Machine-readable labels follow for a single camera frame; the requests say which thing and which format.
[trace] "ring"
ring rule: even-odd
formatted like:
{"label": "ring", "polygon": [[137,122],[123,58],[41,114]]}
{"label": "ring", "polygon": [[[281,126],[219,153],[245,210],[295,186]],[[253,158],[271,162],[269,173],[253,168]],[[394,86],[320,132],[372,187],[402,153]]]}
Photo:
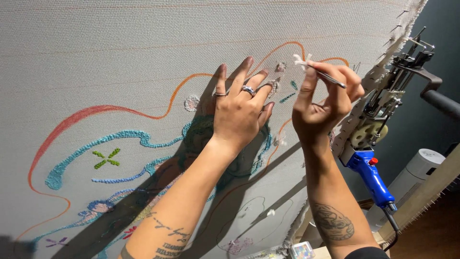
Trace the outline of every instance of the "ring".
{"label": "ring", "polygon": [[247,85],[243,85],[243,87],[241,88],[241,90],[250,93],[253,97],[256,95],[256,92],[255,92],[251,87],[249,87],[249,86],[247,86]]}

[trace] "wooden floor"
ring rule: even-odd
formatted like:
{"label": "wooden floor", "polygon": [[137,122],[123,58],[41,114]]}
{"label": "wooden floor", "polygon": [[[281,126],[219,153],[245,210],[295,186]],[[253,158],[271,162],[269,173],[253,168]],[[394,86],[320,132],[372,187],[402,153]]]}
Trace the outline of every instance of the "wooden floor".
{"label": "wooden floor", "polygon": [[442,195],[402,232],[390,254],[392,259],[460,258],[460,191]]}

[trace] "canvas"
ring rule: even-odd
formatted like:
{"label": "canvas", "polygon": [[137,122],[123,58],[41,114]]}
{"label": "canvas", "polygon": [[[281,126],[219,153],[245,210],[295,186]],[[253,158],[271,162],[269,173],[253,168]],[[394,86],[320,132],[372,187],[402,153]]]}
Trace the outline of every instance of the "canvas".
{"label": "canvas", "polygon": [[[293,54],[372,71],[369,93],[425,2],[2,1],[2,258],[116,258],[211,136],[211,76],[248,55],[248,77],[267,68],[275,82],[273,115],[210,194],[180,258],[285,250],[307,198]],[[314,102],[326,97],[320,82]]]}

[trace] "green x shape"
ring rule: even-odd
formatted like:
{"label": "green x shape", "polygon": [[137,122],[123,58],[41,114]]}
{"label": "green x shape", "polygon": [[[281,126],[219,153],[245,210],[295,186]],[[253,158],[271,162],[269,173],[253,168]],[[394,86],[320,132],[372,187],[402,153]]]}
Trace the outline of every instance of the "green x shape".
{"label": "green x shape", "polygon": [[119,166],[120,163],[118,161],[115,161],[115,160],[112,160],[111,158],[113,156],[115,156],[116,154],[118,154],[118,152],[120,151],[120,148],[117,147],[110,155],[107,159],[105,159],[105,156],[102,155],[99,151],[93,151],[92,153],[97,155],[98,157],[102,158],[103,160],[100,162],[100,163],[97,163],[95,166],[94,166],[94,169],[99,169],[101,166],[103,166],[106,162],[109,162],[111,163],[112,165],[116,165],[116,166]]}

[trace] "thin ring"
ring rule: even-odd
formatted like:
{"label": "thin ring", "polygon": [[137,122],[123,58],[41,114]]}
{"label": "thin ring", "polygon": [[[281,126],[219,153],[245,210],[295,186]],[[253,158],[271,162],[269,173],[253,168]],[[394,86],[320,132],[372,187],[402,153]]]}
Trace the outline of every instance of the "thin ring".
{"label": "thin ring", "polygon": [[241,87],[241,90],[250,93],[252,95],[252,97],[254,97],[256,95],[256,92],[250,86],[243,85],[243,87]]}

